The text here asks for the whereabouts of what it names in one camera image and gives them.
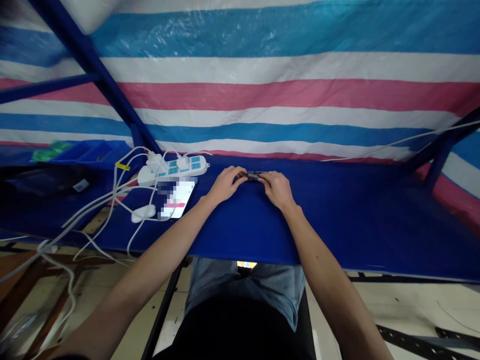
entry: person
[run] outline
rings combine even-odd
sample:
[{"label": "person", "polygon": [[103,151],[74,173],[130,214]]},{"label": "person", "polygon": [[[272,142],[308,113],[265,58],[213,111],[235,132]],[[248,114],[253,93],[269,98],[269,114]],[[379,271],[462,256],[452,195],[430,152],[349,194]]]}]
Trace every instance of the person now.
[{"label": "person", "polygon": [[[50,358],[110,359],[209,215],[247,180],[240,172],[246,170],[223,170],[208,194],[142,254]],[[195,258],[184,320],[173,344],[154,359],[311,359],[294,336],[305,277],[345,359],[393,359],[354,286],[295,203],[288,179],[269,171],[259,181],[288,223],[301,267],[258,264],[239,279],[236,263]]]}]

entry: yellow tag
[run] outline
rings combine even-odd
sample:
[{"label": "yellow tag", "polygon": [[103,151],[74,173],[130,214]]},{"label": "yellow tag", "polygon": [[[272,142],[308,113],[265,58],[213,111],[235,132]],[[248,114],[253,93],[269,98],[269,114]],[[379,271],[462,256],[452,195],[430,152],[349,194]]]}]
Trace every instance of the yellow tag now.
[{"label": "yellow tag", "polygon": [[126,171],[130,171],[130,166],[123,165],[123,164],[121,164],[121,163],[119,163],[119,162],[116,163],[116,166],[117,166],[117,168],[119,168],[119,169],[126,170]]}]

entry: hand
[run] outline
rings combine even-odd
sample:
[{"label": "hand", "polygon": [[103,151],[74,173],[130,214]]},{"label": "hand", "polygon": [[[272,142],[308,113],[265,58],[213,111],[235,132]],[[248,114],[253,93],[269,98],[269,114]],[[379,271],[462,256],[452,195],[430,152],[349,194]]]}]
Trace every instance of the hand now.
[{"label": "hand", "polygon": [[215,205],[218,205],[222,201],[229,199],[240,186],[240,184],[243,184],[248,180],[246,177],[239,177],[240,172],[246,173],[247,170],[240,166],[230,166],[224,169],[216,178],[215,183],[211,187],[206,197]]},{"label": "hand", "polygon": [[297,206],[290,189],[290,181],[281,172],[264,172],[260,174],[258,181],[265,185],[265,194],[282,212]]}]

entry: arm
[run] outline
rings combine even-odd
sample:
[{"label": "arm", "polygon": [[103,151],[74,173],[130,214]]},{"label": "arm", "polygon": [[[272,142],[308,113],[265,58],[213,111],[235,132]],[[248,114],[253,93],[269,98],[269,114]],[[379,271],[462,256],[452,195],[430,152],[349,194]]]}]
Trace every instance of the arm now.
[{"label": "arm", "polygon": [[110,359],[132,320],[183,260],[212,211],[247,180],[233,183],[245,171],[233,166],[223,170],[210,192],[142,254],[50,358],[75,354],[90,360]]},{"label": "arm", "polygon": [[288,179],[276,171],[261,176],[266,195],[285,216],[311,291],[346,358],[393,360],[357,290],[295,203]]}]

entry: left hand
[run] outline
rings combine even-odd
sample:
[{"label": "left hand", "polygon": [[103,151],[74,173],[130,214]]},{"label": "left hand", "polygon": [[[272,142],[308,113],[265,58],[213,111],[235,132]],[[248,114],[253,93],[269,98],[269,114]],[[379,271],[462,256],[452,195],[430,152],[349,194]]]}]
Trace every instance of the left hand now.
[{"label": "left hand", "polygon": [[218,205],[221,202],[229,199],[240,186],[240,184],[243,184],[248,180],[246,177],[238,178],[240,172],[246,173],[247,170],[240,166],[230,166],[224,169],[220,175],[218,175],[215,183],[205,197],[212,201],[215,205]]}]

